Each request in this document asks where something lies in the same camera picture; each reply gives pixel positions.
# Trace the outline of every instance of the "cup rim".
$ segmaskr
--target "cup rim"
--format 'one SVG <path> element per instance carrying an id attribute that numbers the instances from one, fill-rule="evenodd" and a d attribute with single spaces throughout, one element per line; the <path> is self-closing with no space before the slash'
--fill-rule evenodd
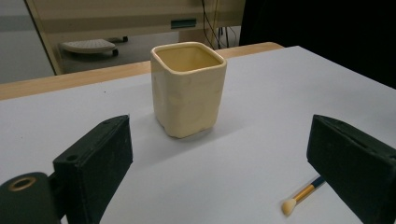
<path id="1" fill-rule="evenodd" d="M 206 53 L 208 53 L 211 56 L 213 56 L 214 58 L 216 58 L 220 62 L 220 64 L 213 65 L 213 66 L 210 66 L 210 67 L 198 68 L 198 69 L 194 69 L 194 70 L 190 70 L 190 71 L 186 71 L 186 72 L 180 72 L 180 71 L 176 71 L 176 70 L 171 69 L 168 65 L 166 65 L 163 62 L 163 60 L 157 54 L 157 52 L 159 52 L 161 50 L 179 49 L 179 48 L 185 48 L 185 47 L 197 47 L 199 49 L 202 49 Z M 213 49 L 211 49 L 210 47 L 206 46 L 205 44 L 199 43 L 199 42 L 182 42 L 182 43 L 176 43 L 176 44 L 168 44 L 168 45 L 157 46 L 157 47 L 155 47 L 155 48 L 153 48 L 151 50 L 151 56 L 155 57 L 157 59 L 157 61 L 166 70 L 172 72 L 173 74 L 178 74 L 178 75 L 186 75 L 186 74 L 194 73 L 194 72 L 197 72 L 197 71 L 200 71 L 200 70 L 219 68 L 219 67 L 226 66 L 226 64 L 227 64 L 227 60 L 225 60 L 223 57 L 221 57 L 217 52 L 215 52 Z"/>

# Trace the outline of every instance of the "paintbrush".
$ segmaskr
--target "paintbrush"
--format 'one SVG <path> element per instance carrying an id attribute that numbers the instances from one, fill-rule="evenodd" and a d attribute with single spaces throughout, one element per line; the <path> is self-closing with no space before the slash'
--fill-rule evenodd
<path id="1" fill-rule="evenodd" d="M 282 203 L 282 212 L 286 216 L 289 216 L 293 211 L 294 207 L 297 203 L 300 203 L 304 198 L 306 198 L 310 193 L 312 193 L 315 189 L 320 187 L 324 183 L 323 177 L 318 177 L 314 180 L 310 185 L 306 186 L 302 189 L 298 194 L 296 194 L 293 198 L 286 200 Z"/>

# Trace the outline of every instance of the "wooden edge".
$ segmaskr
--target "wooden edge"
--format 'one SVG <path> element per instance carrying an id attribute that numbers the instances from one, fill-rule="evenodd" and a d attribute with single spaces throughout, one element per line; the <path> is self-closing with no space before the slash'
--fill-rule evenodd
<path id="1" fill-rule="evenodd" d="M 283 49 L 282 46 L 272 43 L 260 43 L 230 49 L 219 49 L 217 53 L 225 59 L 264 52 L 273 49 Z M 105 82 L 113 79 L 133 77 L 150 72 L 150 62 L 129 63 L 114 67 L 94 69 L 55 77 L 0 84 L 0 100 L 39 94 L 49 91 L 59 91 L 68 88 Z"/>

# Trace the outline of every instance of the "cream ceramic cup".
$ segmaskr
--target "cream ceramic cup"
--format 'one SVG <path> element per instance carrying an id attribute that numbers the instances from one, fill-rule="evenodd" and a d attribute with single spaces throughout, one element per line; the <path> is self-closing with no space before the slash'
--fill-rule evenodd
<path id="1" fill-rule="evenodd" d="M 211 128 L 217 120 L 227 61 L 197 42 L 151 50 L 154 113 L 173 137 Z"/>

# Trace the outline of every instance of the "round hole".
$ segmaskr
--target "round hole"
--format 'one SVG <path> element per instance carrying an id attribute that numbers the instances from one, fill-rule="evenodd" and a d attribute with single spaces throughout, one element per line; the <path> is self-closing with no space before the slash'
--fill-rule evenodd
<path id="1" fill-rule="evenodd" d="M 27 188 L 31 187 L 35 183 L 35 181 L 36 181 L 35 177 L 26 176 L 26 177 L 17 179 L 14 182 L 12 182 L 8 186 L 8 189 L 11 191 L 20 191 L 23 189 L 27 189 Z"/>
<path id="2" fill-rule="evenodd" d="M 76 155 L 71 155 L 71 156 L 68 156 L 68 157 L 66 158 L 66 160 L 67 160 L 67 161 L 75 161 L 75 160 L 77 159 L 77 157 L 78 157 L 78 156 L 76 156 Z"/>

